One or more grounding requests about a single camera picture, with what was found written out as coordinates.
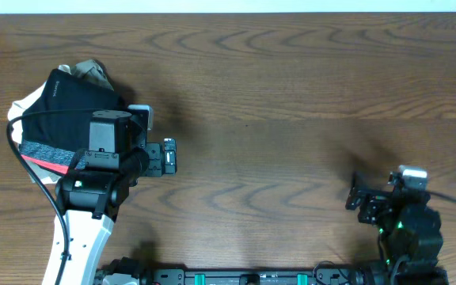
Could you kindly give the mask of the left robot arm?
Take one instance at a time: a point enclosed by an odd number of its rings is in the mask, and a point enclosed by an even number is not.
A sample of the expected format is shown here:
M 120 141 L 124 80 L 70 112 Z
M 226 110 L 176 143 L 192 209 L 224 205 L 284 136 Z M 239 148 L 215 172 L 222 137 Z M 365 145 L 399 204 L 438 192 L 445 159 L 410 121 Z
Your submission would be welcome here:
M 89 140 L 85 167 L 70 167 L 55 186 L 59 216 L 44 284 L 91 284 L 119 208 L 140 177 L 177 172 L 177 143 Z

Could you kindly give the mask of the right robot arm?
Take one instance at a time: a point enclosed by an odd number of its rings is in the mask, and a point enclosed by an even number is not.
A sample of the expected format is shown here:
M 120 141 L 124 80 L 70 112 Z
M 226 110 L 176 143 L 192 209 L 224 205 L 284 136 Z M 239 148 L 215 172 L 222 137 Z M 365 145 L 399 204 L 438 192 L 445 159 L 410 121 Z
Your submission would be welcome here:
M 354 173 L 345 208 L 359 209 L 360 223 L 378 228 L 379 260 L 350 271 L 351 284 L 447 285 L 438 266 L 443 246 L 439 212 L 428 206 L 427 174 L 392 172 L 391 192 L 368 187 Z

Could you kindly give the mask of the black leggings grey waistband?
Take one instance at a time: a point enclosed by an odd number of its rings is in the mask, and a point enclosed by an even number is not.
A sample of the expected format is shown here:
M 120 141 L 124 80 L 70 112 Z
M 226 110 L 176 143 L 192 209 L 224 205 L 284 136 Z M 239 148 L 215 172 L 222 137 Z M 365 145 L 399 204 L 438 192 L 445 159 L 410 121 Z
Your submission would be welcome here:
M 42 89 L 26 98 L 19 152 L 23 159 L 64 174 L 77 150 L 89 146 L 95 109 L 125 108 L 114 90 L 54 69 Z

